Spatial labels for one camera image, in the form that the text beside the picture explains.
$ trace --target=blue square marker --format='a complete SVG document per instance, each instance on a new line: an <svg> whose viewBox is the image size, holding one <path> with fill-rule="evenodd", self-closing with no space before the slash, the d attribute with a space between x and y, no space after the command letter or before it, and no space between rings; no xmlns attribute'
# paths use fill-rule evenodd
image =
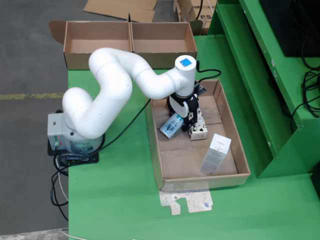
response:
<svg viewBox="0 0 320 240"><path fill-rule="evenodd" d="M183 59L182 61L180 61L180 63L184 67L187 67L187 66L191 65L191 62L190 62L190 60L188 58Z"/></svg>

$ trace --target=power cord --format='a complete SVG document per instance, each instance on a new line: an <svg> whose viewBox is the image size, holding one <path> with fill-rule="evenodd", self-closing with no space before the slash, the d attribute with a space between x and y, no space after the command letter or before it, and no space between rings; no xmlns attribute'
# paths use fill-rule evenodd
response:
<svg viewBox="0 0 320 240"><path fill-rule="evenodd" d="M307 63L307 61L306 61L306 59L304 57L304 48L305 48L306 42L310 39L310 32L306 27L304 27L302 24L300 24L297 21L297 19L295 18L294 14L292 12L293 3L294 3L294 1L291 2L290 14L291 14L293 20L296 22L296 24L308 34L308 37L304 40L304 42L302 43L302 46L301 46L301 60L302 60L303 64L309 70L304 74L304 77L303 77L303 80L302 80L302 84L301 84L302 103L299 104L294 109L294 111L293 111L293 113L291 115L290 125L291 125L292 133L294 133L294 129L293 129L294 115L295 115L295 113L296 113L296 111L298 110L299 107L304 106L304 108L307 109L315 118L319 118L320 117L318 115L318 113L320 113L320 107L315 107L315 106L311 106L310 105L311 102L313 102L314 100L320 98L320 95L317 96L317 97L314 97L311 100L308 100L308 97L307 97L308 91L312 91L312 90L315 90L315 89L320 89L320 66L317 66L317 67L310 66Z"/></svg>
<svg viewBox="0 0 320 240"><path fill-rule="evenodd" d="M201 83L203 80L206 79L214 79L216 77L219 77L221 75L221 70L219 69L205 69L205 70L200 70L200 61L196 61L196 70L198 73L205 73L205 72L218 72L218 74L213 75L213 76L206 76L204 78L201 78L198 83Z"/></svg>
<svg viewBox="0 0 320 240"><path fill-rule="evenodd" d="M78 239L78 240L88 240L86 238L81 238L81 237L77 237L77 236L71 236L69 235L68 233L65 233L64 231L68 231L69 232L69 229L68 228L64 228L64 229L61 229L61 233L69 238L72 238L72 239Z"/></svg>
<svg viewBox="0 0 320 240"><path fill-rule="evenodd" d="M57 158L55 158L55 163L56 163L56 165L58 166L58 160L57 160ZM61 180L60 180L60 172L58 173L58 180L59 180L59 185L60 185L60 188L61 188L61 192L62 192L62 194L63 194L63 196L65 197L65 199L67 200L67 202L69 201L69 199L68 199L68 197L67 197L67 195L65 194L65 191L64 191L64 189L63 189L63 187L62 187L62 184L61 184Z"/></svg>
<svg viewBox="0 0 320 240"><path fill-rule="evenodd" d="M196 19L195 20L198 20L199 17L200 17L200 13L201 13L201 10L202 10L202 5L204 3L204 0L201 0L201 3L200 3L200 8L199 8L199 13L198 13L198 16L196 16Z"/></svg>
<svg viewBox="0 0 320 240"><path fill-rule="evenodd" d="M65 220L68 221L68 218L66 217L66 215L64 214L64 212L62 211L61 207L64 206L64 205L67 205L68 204L68 201L65 202L65 203L62 203L60 204L57 200L57 195L56 195L56 189L55 189L55 184L56 184L56 181L57 179L59 178L59 175L60 174L64 174L65 176L68 176L68 174L64 173L63 171L68 169L69 167L72 167L72 166L76 166L76 165L81 165L82 164L82 161L87 159L87 158L90 158L92 155L96 154L96 153L99 153L100 151L102 151L103 149L105 149L106 147L110 146L112 143L114 143L118 138L120 138L120 136L132 125L132 123L137 119L137 117L143 112L143 110L147 107L147 105L150 103L151 99L149 99L147 101L147 103L143 106L143 108L135 115L135 117L132 119L132 121L124 128L124 130L122 130L122 132L116 136L112 141L110 141L109 143L107 143L105 146L101 147L100 149L97 149L95 151L93 151L92 153L88 154L88 155L85 155L83 158L81 159L77 159L73 162L69 162L68 166L65 166L65 167L62 167L62 168L59 168L58 167L58 162L57 162L57 154L55 151L54 153L54 156L53 156L53 164L55 166L55 168L57 169L57 171L52 175L51 177L51 191L50 191L50 199L51 199L51 203L54 205L54 206L57 206L59 208L59 211L61 212L62 216L64 217Z"/></svg>

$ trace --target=white cable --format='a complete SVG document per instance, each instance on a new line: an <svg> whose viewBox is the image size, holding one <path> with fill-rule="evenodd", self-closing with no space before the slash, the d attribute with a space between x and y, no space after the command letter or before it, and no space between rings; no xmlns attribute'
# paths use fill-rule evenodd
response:
<svg viewBox="0 0 320 240"><path fill-rule="evenodd" d="M58 167L58 169L60 169L60 166L58 165L57 158L55 158L55 164L56 164L56 166ZM60 181L60 172L58 173L58 179L59 179L59 184L60 184L61 191L62 191L65 199L69 202L69 199L67 198L67 195L65 194L65 191L64 191L64 189L63 189L63 187L62 187L62 184L61 184L61 181Z"/></svg>
<svg viewBox="0 0 320 240"><path fill-rule="evenodd" d="M72 239L78 239L78 240L88 240L86 238L81 238L81 237L76 237L76 236L71 236L67 233L65 233L64 231L68 231L69 232L69 229L68 228L64 228L64 229L61 229L61 233L69 238L72 238Z"/></svg>
<svg viewBox="0 0 320 240"><path fill-rule="evenodd" d="M212 8L212 6L211 6L210 1L209 1L209 0L206 0L206 1L207 1L207 3L209 4L209 7L210 7L210 10L211 10L212 14L214 14L214 10L213 10L213 8Z"/></svg>

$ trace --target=concrete floor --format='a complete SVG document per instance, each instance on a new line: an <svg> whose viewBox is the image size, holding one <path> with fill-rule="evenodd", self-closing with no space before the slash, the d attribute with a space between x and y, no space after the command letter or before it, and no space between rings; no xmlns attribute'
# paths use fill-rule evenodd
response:
<svg viewBox="0 0 320 240"><path fill-rule="evenodd" d="M61 109L61 95L32 94L67 89L63 47L51 37L51 20L119 21L83 12L86 2L0 1L0 235L68 227L50 202L55 169L47 155L47 114ZM178 20L170 0L159 0L155 12L154 22ZM67 181L63 177L66 191Z"/></svg>

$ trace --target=black cable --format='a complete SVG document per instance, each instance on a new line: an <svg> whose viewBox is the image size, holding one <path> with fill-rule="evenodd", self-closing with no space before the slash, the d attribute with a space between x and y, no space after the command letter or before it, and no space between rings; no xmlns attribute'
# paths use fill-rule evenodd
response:
<svg viewBox="0 0 320 240"><path fill-rule="evenodd" d="M122 132L116 136L112 141L110 141L109 143L107 143L105 146L101 147L100 149L97 149L96 151L93 151L92 153L90 153L89 155L86 155L84 156L82 159L77 159L75 161L73 161L72 163L70 163L68 166L65 166L61 169L58 168L57 166L57 171L52 175L51 177L51 192L50 192L50 198L51 198L51 203L54 205L54 206L57 206L62 214L62 216L64 217L65 220L69 221L68 218L66 217L66 215L64 214L64 212L62 211L61 209L61 206L64 206L66 204L68 204L68 202L65 202L63 204L59 204L58 200L57 200L57 196L56 196L56 189L55 189L55 183L58 179L58 175L59 173L63 173L63 170L69 168L69 167L72 167L72 166L76 166L76 165L81 165L82 164L82 160L84 159L87 159L89 157L91 157L92 155L102 151L103 149L105 149L106 147L110 146L112 143L114 143L131 125L132 123L137 119L137 117L143 112L143 110L147 107L147 105L150 103L151 99L148 100L148 102L143 106L143 108L137 113L137 115L135 115L135 117L132 119L132 121L124 128L124 130L122 130Z"/></svg>
<svg viewBox="0 0 320 240"><path fill-rule="evenodd" d="M303 61L304 65L305 65L308 69L318 71L318 70L320 69L320 66L318 66L318 67L312 67L312 66L310 66L310 65L307 63L307 61L306 61L306 59L305 59L305 57L304 57L304 48L305 48L305 44L306 44L306 42L307 42L308 40L309 40L309 36L308 36L308 37L304 40L304 42L302 43L302 47L301 47L301 58L302 58L302 61Z"/></svg>
<svg viewBox="0 0 320 240"><path fill-rule="evenodd" d="M148 102L143 106L143 108L141 108L141 110L137 113L137 115L135 115L135 117L132 119L132 121L122 130L122 132L116 136L112 141L110 141L109 143L107 143L106 145L104 145L102 148L97 149L95 151L93 151L92 153L90 153L89 155L85 156L85 158L83 158L82 160L91 157L92 155L99 153L100 151L102 151L103 149L105 149L106 147L108 147L109 145L111 145L112 143L114 143L118 138L120 138L120 136L131 126L131 124L137 119L137 117L139 117L139 115L143 112L143 110L145 110L145 108L148 106L148 104L150 103L151 99L148 100Z"/></svg>
<svg viewBox="0 0 320 240"><path fill-rule="evenodd" d="M316 99L318 99L318 98L320 98L320 95L317 96L317 97L315 97L315 98L313 98L313 99L311 99L311 100L309 100L307 103L310 103L310 102L312 102L312 101L314 101L314 100L316 100ZM304 105L304 104L305 104L304 102L301 103L301 104L299 104L299 105L294 109L294 111L293 111L293 113L292 113L292 115L291 115L291 130L292 130L292 133L294 133L293 126L292 126L292 120L293 120L293 118L294 118L294 115L295 115L296 111L298 110L298 108L301 107L301 106Z"/></svg>
<svg viewBox="0 0 320 240"><path fill-rule="evenodd" d="M291 120L290 120L290 125L291 125L291 131L292 133L294 132L293 130L293 121L294 121L294 115L296 113L296 111L298 110L299 107L301 106L304 106L305 109L307 109L315 118L319 118L320 116L318 115L318 113L320 113L320 107L315 107L315 106L311 106L309 103L313 102L314 100L320 98L320 95L317 96L317 97L314 97L313 99L311 100L308 100L308 97L307 97L307 93L308 91L312 91L312 90L315 90L315 89L320 89L320 66L318 67L313 67L313 66L310 66L306 59L305 59L305 56L304 56L304 49L305 49L305 44L306 42L309 40L310 38L310 32L309 30L304 27L301 23L299 23L297 21L297 19L295 18L293 12L292 12L292 9L293 9L293 3L294 1L291 2L291 5L290 5L290 14L293 18L293 20L296 22L296 24L302 29L304 30L307 34L308 34L308 37L304 40L304 42L302 43L302 46L301 46L301 60L303 62L303 64L309 69L305 74L304 74L304 77L303 77L303 80L302 80L302 84L301 84L301 91L302 91L302 103L299 104L293 111L292 115L291 115ZM316 78L316 81L315 82L309 82L310 80Z"/></svg>
<svg viewBox="0 0 320 240"><path fill-rule="evenodd" d="M57 148L55 149L54 155L53 155L53 165L54 165L55 169L56 169L57 171L59 171L60 169L59 169L58 166L57 166L56 158L57 158ZM63 171L61 171L60 173L61 173L62 175L65 175L65 176L68 177L68 174L67 174L67 173L65 173L65 172L63 172Z"/></svg>
<svg viewBox="0 0 320 240"><path fill-rule="evenodd" d="M219 77L221 75L221 70L219 69L205 69L205 70L200 70L200 61L196 61L196 70L198 73L205 73L205 72L218 72L218 74L216 75L213 75L213 76L206 76L204 78L201 78L198 83L201 83L203 80L206 80L206 79L214 79L216 77Z"/></svg>
<svg viewBox="0 0 320 240"><path fill-rule="evenodd" d="M65 205L68 204L68 201L60 204L60 203L54 202L54 199L53 199L54 185L56 184L56 181L57 181L58 177L59 176L56 176L55 179L53 180L53 185L51 186L51 190L50 190L50 200L51 200L52 205L54 205L54 206L58 206L58 205L65 206Z"/></svg>
<svg viewBox="0 0 320 240"><path fill-rule="evenodd" d="M199 8L199 13L198 13L198 16L196 16L196 19L195 20L198 20L199 17L200 17L200 13L201 13L201 10L202 10L202 5L204 3L204 0L201 0L201 3L200 3L200 8Z"/></svg>

